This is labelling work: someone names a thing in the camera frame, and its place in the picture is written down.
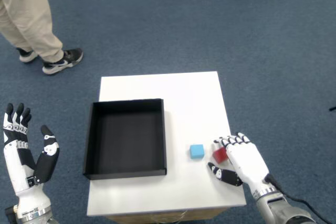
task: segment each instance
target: red cube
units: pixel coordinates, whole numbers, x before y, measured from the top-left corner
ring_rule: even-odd
[[[228,156],[226,155],[226,150],[224,147],[221,147],[218,150],[214,151],[212,156],[214,157],[215,161],[218,164],[228,159]]]

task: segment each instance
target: sneaker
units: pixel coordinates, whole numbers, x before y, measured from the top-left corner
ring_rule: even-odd
[[[21,48],[17,48],[17,50],[20,53],[20,61],[23,63],[32,62],[38,56],[37,53],[35,53],[34,51],[26,52],[25,50]]]
[[[83,51],[80,48],[71,49],[64,51],[64,56],[62,59],[55,63],[44,62],[42,68],[43,73],[45,74],[54,74],[62,71],[66,68],[72,68],[78,64],[83,58]]]

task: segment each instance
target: blue carpet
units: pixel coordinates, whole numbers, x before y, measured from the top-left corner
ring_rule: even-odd
[[[49,1],[55,34],[65,48],[82,47],[84,60],[45,76],[40,61],[20,63],[0,38],[0,108],[20,101],[32,108],[35,157],[39,127],[57,135],[61,153],[45,192],[61,224],[111,223],[86,216],[89,182],[81,174],[100,77],[214,70],[232,132],[257,144],[288,192],[336,221],[336,112],[328,111],[336,105],[335,0]],[[3,155],[0,184],[1,210],[17,203]],[[262,223],[245,192],[246,207],[190,223]]]

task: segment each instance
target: robotic hand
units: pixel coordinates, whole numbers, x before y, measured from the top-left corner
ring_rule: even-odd
[[[237,136],[220,137],[214,142],[221,142],[226,148],[236,173],[220,169],[213,163],[208,163],[210,169],[221,181],[235,186],[246,183],[267,224],[316,223],[308,212],[287,203],[256,145],[247,136],[238,133]]]
[[[3,124],[4,154],[19,204],[7,208],[6,215],[10,223],[17,223],[19,219],[24,224],[57,224],[52,218],[50,200],[43,192],[43,185],[50,180],[59,155],[56,138],[47,126],[41,127],[44,150],[35,164],[27,140],[28,122],[32,118],[30,109],[24,110],[21,103],[13,117],[12,113],[10,103]]]

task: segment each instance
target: beige pants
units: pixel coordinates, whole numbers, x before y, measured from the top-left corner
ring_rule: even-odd
[[[15,47],[34,50],[44,61],[63,57],[53,34],[48,0],[0,0],[0,32]]]

